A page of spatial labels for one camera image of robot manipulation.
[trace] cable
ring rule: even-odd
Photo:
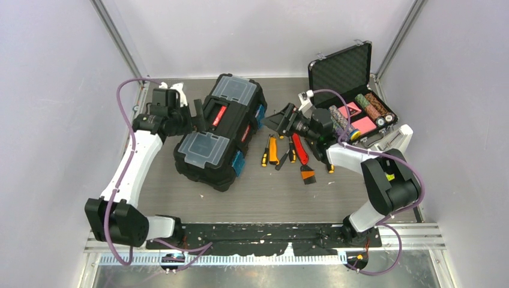
[[[320,93],[320,92],[329,92],[329,93],[332,93],[334,95],[336,95],[339,100],[341,100],[341,102],[343,103],[343,105],[345,107],[347,107],[346,105],[346,102],[345,102],[345,99],[336,91],[334,90],[331,90],[331,89],[319,89],[319,90],[315,90],[313,91],[313,93]],[[364,274],[364,275],[382,275],[382,274],[385,274],[387,272],[390,272],[392,269],[394,269],[394,267],[396,267],[396,264],[398,263],[399,259],[400,259],[400,256],[401,256],[401,252],[403,250],[403,245],[402,245],[402,241],[401,241],[401,236],[397,233],[396,229],[394,229],[393,227],[385,224],[384,222],[386,220],[388,220],[389,218],[391,218],[393,215],[397,215],[401,212],[405,212],[409,209],[413,209],[414,207],[417,207],[424,199],[424,195],[426,194],[426,188],[425,188],[425,185],[424,185],[424,181],[423,181],[423,178],[421,176],[421,174],[419,172],[417,172],[417,170],[415,168],[413,168],[410,164],[408,164],[406,161],[403,161],[402,159],[400,158],[397,158],[395,156],[392,156],[392,155],[389,155],[389,154],[386,154],[386,153],[383,153],[383,152],[377,152],[377,151],[368,151],[366,149],[363,149],[363,148],[359,148],[359,147],[355,147],[355,146],[352,146],[352,145],[349,145],[347,144],[346,142],[341,142],[341,139],[343,138],[344,135],[346,135],[346,130],[348,129],[348,127],[350,126],[350,121],[351,121],[351,117],[350,117],[350,113],[348,111],[349,109],[346,109],[346,114],[347,114],[347,126],[345,127],[344,131],[343,131],[343,134],[341,134],[341,136],[338,138],[338,144],[341,144],[343,145],[343,147],[345,147],[346,149],[350,149],[352,151],[356,151],[356,152],[360,152],[360,153],[364,153],[364,154],[368,154],[368,155],[376,155],[376,156],[380,156],[380,157],[384,157],[384,158],[387,158],[387,159],[390,159],[390,160],[393,160],[393,161],[396,161],[404,166],[406,166],[414,175],[415,177],[417,178],[417,181],[419,182],[419,184],[421,185],[421,194],[419,195],[419,197],[417,198],[417,201],[415,201],[413,204],[407,206],[407,207],[403,207],[399,210],[396,210],[394,211],[392,214],[389,214],[387,215],[386,217],[384,217],[382,220],[378,221],[376,224],[377,225],[381,225],[381,226],[385,226],[389,229],[391,229],[395,234],[396,234],[396,237],[398,239],[398,243],[399,243],[399,249],[398,249],[398,254],[396,256],[396,261],[394,261],[393,265],[390,266],[389,268],[387,268],[386,270],[383,270],[383,271],[380,271],[380,272],[370,272],[370,271],[363,271],[363,270],[359,270],[359,273],[361,274]],[[350,264],[347,264],[349,268],[351,269],[356,269],[355,267],[353,267],[352,265]]]
[[[115,195],[117,194],[117,192],[119,190],[118,187],[120,187],[120,184],[122,183],[122,180],[124,179],[125,173],[127,172],[127,169],[129,168],[129,165],[131,164],[131,161],[132,161],[132,159],[134,157],[134,153],[136,152],[136,136],[134,135],[134,130],[133,130],[133,127],[131,125],[131,122],[129,121],[129,118],[127,118],[127,114],[124,111],[124,107],[122,106],[122,101],[120,100],[120,90],[126,84],[131,83],[131,82],[137,82],[137,81],[148,81],[148,82],[152,82],[152,83],[161,85],[161,82],[155,81],[155,80],[150,79],[150,78],[140,77],[140,78],[128,79],[128,80],[120,83],[120,85],[118,85],[118,88],[116,89],[116,101],[118,103],[118,107],[120,108],[120,113],[122,114],[122,117],[124,118],[124,122],[127,125],[127,128],[129,130],[129,137],[130,137],[131,142],[132,142],[133,145],[132,145],[132,149],[130,151],[129,157],[127,158],[127,161],[125,162],[124,168],[122,169],[122,173],[120,173],[120,176],[118,177],[118,179],[116,181],[115,188],[113,189],[112,194],[110,196],[110,199],[108,200],[108,204],[106,205],[106,211],[104,213],[104,237],[106,238],[106,243],[108,244],[108,247],[110,248],[113,256],[123,266],[131,265],[131,262],[133,261],[133,247],[131,246],[129,248],[129,260],[128,261],[124,261],[124,259],[122,259],[122,257],[120,257],[120,255],[118,254],[117,250],[115,249],[115,246],[113,246],[113,242],[111,240],[110,229],[109,229],[109,223],[110,223],[109,215],[111,213],[111,209],[112,209],[112,206],[113,206],[113,200],[115,200]],[[162,241],[161,239],[154,239],[154,240],[157,241],[158,243],[161,243],[161,244],[166,245],[168,247],[172,247],[173,249],[182,251],[182,249],[174,247],[174,246],[171,246],[170,244]],[[201,253],[197,256],[197,258],[198,258],[201,255],[203,255],[203,253],[207,249],[209,249],[210,246],[212,246],[212,242],[207,244],[204,247],[201,247],[201,248],[198,248],[198,249],[193,249],[193,251],[201,251]],[[182,267],[180,269],[177,269],[177,271],[182,271],[184,269],[187,269],[187,267],[191,263],[193,263],[194,261],[191,261],[187,265],[184,265],[184,267]]]

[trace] pink card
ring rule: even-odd
[[[347,104],[348,108],[350,109],[350,117],[355,116],[359,113],[361,113],[361,109],[355,105],[354,102],[350,102]],[[339,107],[339,112],[346,117],[346,109],[344,106]]]
[[[352,125],[355,128],[359,129],[361,135],[364,135],[376,128],[375,123],[373,123],[373,121],[371,121],[371,119],[369,119],[369,117],[367,116],[360,120],[355,121],[354,123],[352,123]]]

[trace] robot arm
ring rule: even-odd
[[[124,170],[129,153],[124,154],[115,175],[100,198],[88,199],[85,213],[96,240],[106,240],[103,227],[105,217],[110,220],[112,242],[134,247],[140,247],[147,239],[171,237],[175,226],[179,225],[173,217],[145,217],[137,210],[137,206],[147,171],[166,137],[205,129],[201,101],[195,100],[197,112],[195,117],[191,117],[183,88],[182,83],[177,83],[167,89],[163,83],[154,90],[152,104],[147,113],[138,115],[133,121],[136,152],[115,194],[110,215],[105,215],[107,201],[115,189],[116,180]],[[127,151],[132,150],[132,141],[133,139],[130,139]]]
[[[289,103],[281,112],[263,119],[262,123],[281,135],[296,133],[304,137],[319,161],[363,175],[369,201],[347,216],[341,228],[343,240],[350,243],[387,215],[418,199],[421,188],[414,174],[405,165],[377,155],[377,151],[385,151],[384,154],[404,161],[402,152],[395,148],[406,150],[413,131],[404,125],[378,142],[372,154],[363,153],[360,152],[363,149],[337,143],[327,109],[313,110],[309,119],[303,115],[312,107],[310,97],[312,92],[300,94],[302,105],[299,109]]]

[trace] black toolbox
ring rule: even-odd
[[[178,173],[218,191],[228,190],[242,172],[249,141],[261,128],[266,110],[260,84],[219,75],[203,104],[208,129],[185,135],[173,151]]]
[[[367,139],[370,137],[379,135],[379,137],[374,137],[375,141],[377,141],[398,121],[397,115],[368,86],[371,68],[371,51],[371,42],[365,41],[328,56],[320,57],[320,59],[309,63],[308,66],[309,88],[311,90],[325,88],[335,90],[345,99],[347,105],[353,103],[353,106],[360,109],[360,112],[351,117],[351,123],[365,124],[366,117],[368,116],[366,111],[355,99],[358,94],[366,95],[371,93],[389,113],[393,114],[393,117],[390,118],[392,120],[385,121],[383,125],[377,125],[373,120],[369,119],[373,122],[375,128],[370,126],[369,128],[373,128],[372,130],[363,133],[355,140],[349,140],[350,144],[359,141],[366,143]],[[332,105],[335,105],[338,109],[343,107],[343,103],[332,93],[317,93],[311,99],[315,107],[318,108],[328,109]]]

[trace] white wall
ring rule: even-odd
[[[307,64],[373,42],[380,66],[413,1],[108,0],[152,77],[307,76]]]
[[[76,286],[83,208],[118,165],[129,77],[89,1],[0,2],[0,287]]]
[[[429,1],[382,79],[460,287],[505,287],[509,2]]]

